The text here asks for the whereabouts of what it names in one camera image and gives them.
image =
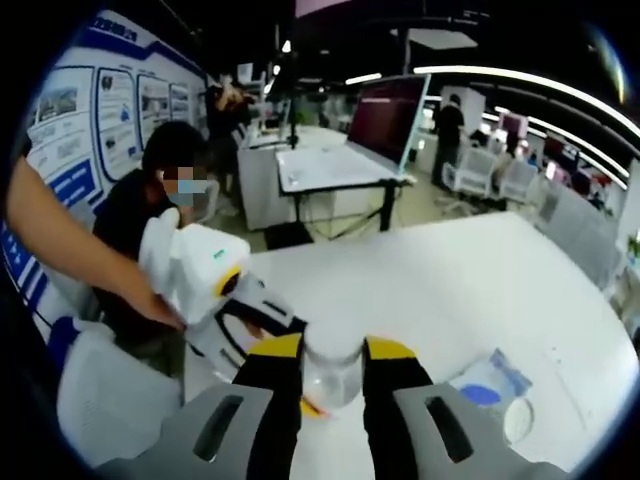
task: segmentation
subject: human arm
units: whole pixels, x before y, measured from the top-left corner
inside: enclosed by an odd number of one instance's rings
[[[9,228],[39,261],[115,293],[146,318],[182,328],[138,265],[78,224],[24,157],[14,167],[6,208]]]

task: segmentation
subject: floor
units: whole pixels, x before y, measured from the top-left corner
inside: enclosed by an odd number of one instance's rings
[[[413,164],[409,167],[409,173],[418,181],[413,187],[405,187],[400,197],[394,204],[391,228],[403,228],[413,225],[438,222],[452,218],[458,218],[459,213],[443,214],[442,208],[436,205],[436,199],[444,195],[444,191],[431,185],[430,177],[418,171]],[[372,189],[370,205],[375,210],[382,205],[382,189]],[[326,242],[328,238],[351,227],[360,220],[360,216],[337,218],[332,221],[317,221],[307,223],[307,230],[315,242]],[[224,216],[218,213],[207,226],[237,235],[247,240],[252,253],[264,252],[267,245],[264,234],[261,231],[251,232],[247,229],[242,215],[234,217]],[[342,238],[355,238],[362,235],[375,235],[379,231],[379,217],[374,217],[370,222],[360,228],[352,230]]]

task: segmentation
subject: computer monitor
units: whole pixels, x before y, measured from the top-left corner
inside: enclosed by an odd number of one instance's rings
[[[425,77],[394,77],[366,84],[360,93],[347,140],[403,171],[411,133],[422,115]]]

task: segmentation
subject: black shirt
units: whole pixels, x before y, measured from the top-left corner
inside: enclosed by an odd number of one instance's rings
[[[435,122],[439,145],[445,147],[460,145],[460,127],[464,125],[464,116],[458,107],[447,105],[440,110]]]
[[[166,195],[159,203],[149,205],[143,173],[134,170],[109,192],[100,207],[93,233],[114,250],[137,261],[147,221],[171,207],[175,205]],[[114,330],[119,343],[136,346],[172,331],[146,319],[119,296],[99,288],[94,290],[104,310],[105,323]]]

